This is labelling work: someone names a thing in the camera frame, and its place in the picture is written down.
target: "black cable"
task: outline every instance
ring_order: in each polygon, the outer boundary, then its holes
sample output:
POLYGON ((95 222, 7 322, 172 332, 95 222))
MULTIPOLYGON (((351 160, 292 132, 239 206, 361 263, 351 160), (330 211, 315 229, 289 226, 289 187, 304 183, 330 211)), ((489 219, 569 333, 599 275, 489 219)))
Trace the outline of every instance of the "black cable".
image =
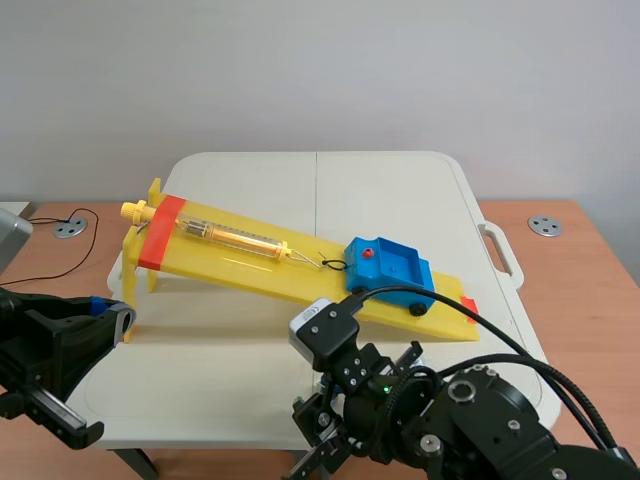
POLYGON ((62 218, 52 218, 52 217, 38 217, 38 218, 30 218, 29 223, 32 225, 48 225, 50 223, 69 223, 70 218, 62 219, 62 218))
POLYGON ((496 353, 465 360, 464 362, 460 362, 438 372, 438 374, 442 377, 448 377, 449 375, 453 375, 459 370, 470 368, 475 364, 487 363, 515 363, 525 365, 536 370, 536 372, 538 372, 538 374, 540 374, 540 376, 543 378, 545 378, 546 376, 553 378, 553 380, 562 385, 576 399, 591 422, 593 422, 593 425, 600 433, 604 443, 607 444, 609 448, 617 447, 616 441, 614 440, 613 435, 611 435, 607 424, 600 415, 600 412, 598 412, 598 409, 593 405, 593 403, 591 403, 589 397, 587 397, 585 393, 580 389, 580 387, 573 383, 571 379, 569 379, 569 377, 567 377, 551 365, 541 362, 540 360, 536 360, 535 358, 530 357, 523 357, 522 355, 513 355, 510 353, 496 353))
POLYGON ((69 218, 67 220, 61 220, 61 222, 69 223, 69 221, 71 220, 73 215, 76 212, 80 212, 80 211, 92 213, 96 217, 96 225, 95 225, 95 227, 93 229, 93 238, 91 239, 91 246, 89 247, 89 250, 87 251, 87 253, 84 256, 84 258, 82 260, 80 260, 80 262, 78 264, 76 264, 73 268, 70 268, 66 272, 60 273, 58 275, 48 275, 48 276, 43 276, 43 277, 30 277, 30 278, 23 278, 21 280, 13 280, 11 282, 0 283, 0 287, 4 287, 5 285, 13 285, 15 283, 30 282, 32 280, 53 280, 55 278, 64 277, 65 275, 68 275, 69 273, 71 273, 71 272, 75 271, 76 269, 80 268, 80 266, 87 260, 87 258, 89 258, 89 255, 91 255, 91 252, 93 251, 93 247, 96 244, 96 238, 98 236, 98 223, 100 223, 100 217, 98 216, 98 214, 96 212, 94 212, 93 210, 90 210, 88 208, 76 208, 71 213, 71 215, 69 215, 69 218))
MULTIPOLYGON (((532 358, 529 352, 527 352, 522 346, 520 346, 520 344, 518 344, 515 340, 509 337, 506 333, 504 333, 494 324, 492 324, 491 322, 489 322, 488 320, 486 320, 485 318, 483 318, 473 310, 470 310, 469 308, 465 307, 464 305, 461 305, 455 300, 452 300, 449 297, 445 297, 444 295, 440 295, 439 293, 435 293, 430 290, 426 290, 424 288, 419 288, 419 287, 391 285, 388 287, 379 287, 379 288, 374 288, 372 290, 367 290, 365 292, 359 293, 357 297, 362 302, 364 302, 365 300, 375 295, 379 295, 381 293, 386 293, 386 292, 417 293, 418 295, 422 295, 424 297, 432 298, 434 300, 442 302, 450 306, 451 308, 459 311, 460 313, 463 313, 467 317, 472 318, 476 323, 482 325, 484 328, 489 330, 491 333, 493 333, 496 337, 498 337, 500 340, 502 340, 504 343, 506 343, 509 347, 511 347, 520 355, 524 357, 532 358)), ((599 432, 594 429, 591 423, 589 423, 589 421, 585 418, 584 414, 580 411, 580 409, 576 406, 576 404, 567 396, 567 394, 562 390, 562 388, 553 380, 548 380, 545 378, 545 381, 547 381, 547 383, 549 384, 551 389, 554 391, 554 393, 558 395, 560 400, 562 400, 562 402, 567 406, 567 409, 569 409, 571 414, 574 416, 576 421, 580 424, 582 429, 587 433, 587 435, 593 441, 593 443, 599 449, 605 450, 607 448, 607 444, 602 440, 602 438, 599 435, 599 432)))

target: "table leg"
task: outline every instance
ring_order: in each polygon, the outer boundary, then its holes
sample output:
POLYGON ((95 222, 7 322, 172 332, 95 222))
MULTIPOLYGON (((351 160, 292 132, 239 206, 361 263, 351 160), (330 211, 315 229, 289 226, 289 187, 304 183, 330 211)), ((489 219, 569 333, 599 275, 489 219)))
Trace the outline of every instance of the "table leg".
MULTIPOLYGON (((295 458, 296 463, 298 463, 307 454, 307 451, 291 450, 291 453, 293 453, 293 458, 295 458)), ((331 478, 331 474, 327 472, 327 470, 322 466, 317 470, 317 473, 318 473, 318 476, 320 477, 320 480, 330 480, 331 478)))
POLYGON ((129 465, 143 480, 158 479, 156 467, 143 450, 139 448, 118 448, 111 451, 118 455, 124 463, 129 465))

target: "wooden desk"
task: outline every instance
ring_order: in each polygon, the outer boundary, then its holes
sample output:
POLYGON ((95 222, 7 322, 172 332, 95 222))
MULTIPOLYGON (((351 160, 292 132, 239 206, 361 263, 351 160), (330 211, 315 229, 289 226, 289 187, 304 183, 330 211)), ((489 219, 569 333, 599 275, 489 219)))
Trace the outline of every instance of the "wooden desk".
MULTIPOLYGON (((78 206, 100 215, 96 246, 87 262, 64 279, 27 282, 10 289, 61 296, 110 294, 106 276, 128 228, 118 215, 120 204, 44 205, 35 216, 63 218, 78 206)), ((640 290, 577 204, 483 202, 481 207, 488 220, 503 228, 525 272, 520 294, 549 361, 589 395, 616 440, 640 459, 640 377, 632 370, 640 361, 635 348, 640 335, 636 313, 640 290), (565 233, 556 238, 536 235, 526 223, 536 214, 559 219, 565 233)), ((50 226, 35 228, 0 283, 64 271, 84 256, 91 241, 87 234, 60 241, 50 226)), ((561 442, 589 445, 566 412, 554 433, 561 442)), ((167 479, 273 479, 292 465, 289 454, 276 451, 149 453, 167 479)), ((73 452, 25 418, 2 421, 0 458, 11 459, 3 462, 0 479, 138 479, 110 452, 91 448, 73 452)), ((402 465, 383 467, 361 459, 351 459, 332 478, 375 480, 393 474, 405 480, 425 478, 402 465)))

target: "yellow ramp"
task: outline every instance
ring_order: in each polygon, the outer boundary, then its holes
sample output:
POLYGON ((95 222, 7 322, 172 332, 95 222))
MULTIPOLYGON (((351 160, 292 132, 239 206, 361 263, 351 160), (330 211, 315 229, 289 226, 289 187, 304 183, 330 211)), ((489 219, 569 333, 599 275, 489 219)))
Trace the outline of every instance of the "yellow ramp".
MULTIPOLYGON (((159 205, 164 198, 164 195, 159 192, 159 180, 154 182, 149 193, 149 204, 159 205)), ((187 201, 181 213, 277 240, 285 240, 290 248, 300 251, 317 263, 322 260, 320 254, 327 259, 344 259, 343 245, 224 210, 187 201)), ((134 302, 134 265, 138 263, 147 233, 148 228, 136 235, 135 228, 132 228, 123 246, 123 294, 124 300, 132 304, 134 302)), ((171 235, 160 270, 301 304, 310 304, 319 297, 337 302, 348 295, 344 290, 345 278, 341 271, 330 268, 318 269, 311 264, 291 259, 277 261, 266 256, 193 238, 177 229, 174 229, 171 235)), ((457 278, 433 272, 433 279, 438 293, 458 302, 464 296, 464 289, 457 278)), ((149 285, 152 286, 153 283, 154 275, 151 274, 149 285)), ((405 308, 372 299, 365 302, 364 308, 357 317, 359 320, 382 323, 446 339, 479 339, 474 323, 470 322, 465 315, 439 302, 434 303, 424 316, 413 317, 405 308)))

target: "white table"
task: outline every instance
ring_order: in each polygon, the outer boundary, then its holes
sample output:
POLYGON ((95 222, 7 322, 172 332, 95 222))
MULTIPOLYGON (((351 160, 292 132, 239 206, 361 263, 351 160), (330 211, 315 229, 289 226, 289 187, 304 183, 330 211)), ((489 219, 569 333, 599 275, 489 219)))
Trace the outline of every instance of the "white table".
MULTIPOLYGON (((204 153, 179 162, 164 191, 345 245, 354 236, 411 245, 433 270, 459 277, 483 316, 544 358, 517 295, 524 281, 517 260, 501 230, 484 221, 460 167, 449 157, 204 153), (511 275, 493 267, 482 232, 494 237, 511 275)), ((116 263, 109 278, 115 297, 118 275, 116 263)), ((309 395, 317 377, 287 343, 288 321, 302 308, 166 275, 157 293, 146 294, 144 283, 138 282, 133 343, 105 358, 69 400, 88 421, 105 423, 97 445, 306 448, 291 420, 291 402, 309 395)), ((360 340, 374 341, 391 356, 420 340, 425 360, 435 368, 509 351, 489 333, 481 331, 481 337, 476 343, 426 343, 430 339, 413 333, 363 324, 360 340)), ((551 427, 559 401, 548 387, 523 367, 496 369, 551 427)))
POLYGON ((31 210, 31 206, 30 202, 0 202, 0 208, 23 218, 26 218, 24 214, 31 210))

